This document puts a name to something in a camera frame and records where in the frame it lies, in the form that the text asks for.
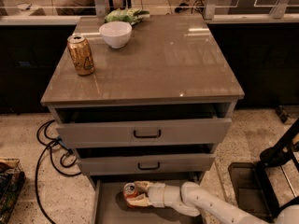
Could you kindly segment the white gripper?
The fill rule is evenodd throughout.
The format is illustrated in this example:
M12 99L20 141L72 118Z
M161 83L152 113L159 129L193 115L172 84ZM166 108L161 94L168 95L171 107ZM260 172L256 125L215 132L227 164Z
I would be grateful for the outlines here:
M135 181L135 187L139 192L144 192L134 198L128 198L128 202L131 206L154 206L158 208L164 208L164 190L166 184L153 183L149 181Z

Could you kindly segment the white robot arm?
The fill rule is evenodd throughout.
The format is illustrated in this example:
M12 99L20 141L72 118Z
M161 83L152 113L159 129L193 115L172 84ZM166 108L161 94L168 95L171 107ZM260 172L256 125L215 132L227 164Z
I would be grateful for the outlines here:
M135 181L123 187L123 196L132 207L171 207L190 217L199 216L202 209L222 224L270 224L211 195L194 182L185 182L178 187L161 182Z

